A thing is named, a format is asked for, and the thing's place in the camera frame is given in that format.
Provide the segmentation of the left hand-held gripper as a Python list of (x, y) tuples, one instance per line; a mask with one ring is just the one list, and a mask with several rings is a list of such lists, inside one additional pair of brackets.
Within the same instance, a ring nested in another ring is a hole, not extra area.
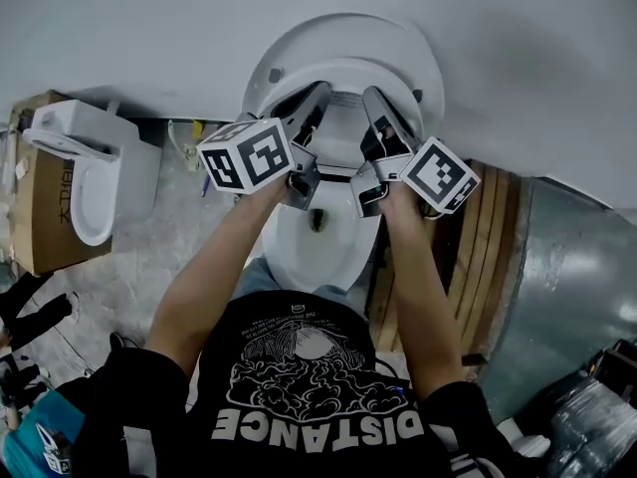
[(307, 145), (330, 97), (330, 83), (314, 82), (274, 105), (271, 118), (238, 120), (200, 141), (196, 149), (214, 187), (248, 195), (282, 178), (284, 203), (307, 210), (319, 185), (317, 156)]

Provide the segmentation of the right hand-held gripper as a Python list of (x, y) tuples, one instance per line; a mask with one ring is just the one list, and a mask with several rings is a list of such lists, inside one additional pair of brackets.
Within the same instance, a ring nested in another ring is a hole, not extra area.
[(434, 136), (417, 150), (419, 137), (378, 87), (365, 89), (362, 103), (369, 122), (360, 144), (366, 162), (350, 179), (358, 216), (378, 215), (378, 201), (394, 182), (408, 185), (440, 214), (461, 207), (481, 183), (478, 174)]

